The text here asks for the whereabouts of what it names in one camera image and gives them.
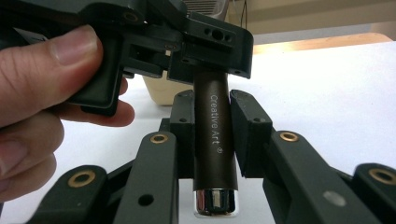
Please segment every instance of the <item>human hand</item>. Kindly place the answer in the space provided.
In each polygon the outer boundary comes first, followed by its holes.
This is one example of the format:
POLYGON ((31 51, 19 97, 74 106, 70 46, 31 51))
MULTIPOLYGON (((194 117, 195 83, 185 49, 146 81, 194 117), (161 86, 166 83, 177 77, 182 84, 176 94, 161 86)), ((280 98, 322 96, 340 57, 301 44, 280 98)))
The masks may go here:
MULTIPOLYGON (((133 108, 119 101, 113 117, 64 103, 94 75, 103 47, 90 26, 49 41, 0 50, 0 202, 41 188, 53 175, 62 143, 60 119, 125 126, 133 108)), ((122 81, 120 93, 127 89, 122 81)))

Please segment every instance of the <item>hole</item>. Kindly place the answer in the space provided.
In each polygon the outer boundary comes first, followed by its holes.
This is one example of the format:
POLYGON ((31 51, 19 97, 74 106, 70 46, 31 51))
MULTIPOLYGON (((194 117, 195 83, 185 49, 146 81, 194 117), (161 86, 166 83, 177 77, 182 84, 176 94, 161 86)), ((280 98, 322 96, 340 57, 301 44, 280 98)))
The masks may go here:
POLYGON ((72 188, 81 188, 91 184, 95 177, 96 174, 92 170, 80 171, 72 175, 67 184, 72 188))
POLYGON ((396 174, 391 171, 374 168, 369 171, 369 174, 372 178, 383 184, 396 185, 396 174))
POLYGON ((211 31, 210 29, 208 29, 208 28, 206 28, 206 29, 204 30, 204 32, 205 32, 206 35, 212 34, 212 31, 211 31))
POLYGON ((287 142, 297 142, 298 136, 295 133, 281 133, 280 138, 287 142))
POLYGON ((168 136, 158 133, 153 135, 149 140, 154 144, 160 144, 166 142, 168 140, 168 136))
POLYGON ((225 41, 227 41, 227 42, 231 42, 231 37, 229 36, 229 35, 226 35, 225 37, 224 37, 224 39, 225 39, 225 41))
POLYGON ((154 197, 151 194, 145 194, 140 196, 138 203, 141 206, 149 206, 154 202, 154 197))
POLYGON ((89 175, 83 174, 83 175, 77 176, 76 179, 75 179, 75 181, 78 182, 78 183, 81 183, 81 182, 87 181, 89 178, 90 178, 89 175))
POLYGON ((136 22, 136 21, 139 20, 139 18, 132 12, 125 12, 124 13, 124 18, 127 21, 133 21, 133 22, 136 22))
POLYGON ((217 40, 222 40, 224 38, 224 34, 219 30, 214 30, 212 36, 217 40))

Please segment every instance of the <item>black cable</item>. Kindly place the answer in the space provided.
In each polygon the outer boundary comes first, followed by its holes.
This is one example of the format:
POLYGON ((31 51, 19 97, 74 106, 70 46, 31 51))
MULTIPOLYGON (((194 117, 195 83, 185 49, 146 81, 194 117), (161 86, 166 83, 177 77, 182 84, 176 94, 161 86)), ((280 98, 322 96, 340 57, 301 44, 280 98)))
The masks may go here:
POLYGON ((248 3, 247 0, 244 2, 244 7, 242 8, 242 15, 241 15, 241 21, 240 21, 240 26, 243 27, 243 20, 244 20, 244 15, 246 12, 246 17, 245 17, 245 29, 248 28, 248 3))

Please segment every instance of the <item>black cylinder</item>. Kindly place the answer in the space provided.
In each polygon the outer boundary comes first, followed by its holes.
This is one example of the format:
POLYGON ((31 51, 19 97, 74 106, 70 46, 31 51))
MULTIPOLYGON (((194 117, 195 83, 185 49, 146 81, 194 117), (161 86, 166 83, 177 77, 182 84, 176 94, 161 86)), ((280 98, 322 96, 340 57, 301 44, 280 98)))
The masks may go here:
POLYGON ((233 216, 237 212, 238 187, 227 76, 219 72, 194 76, 194 191, 198 215, 233 216))

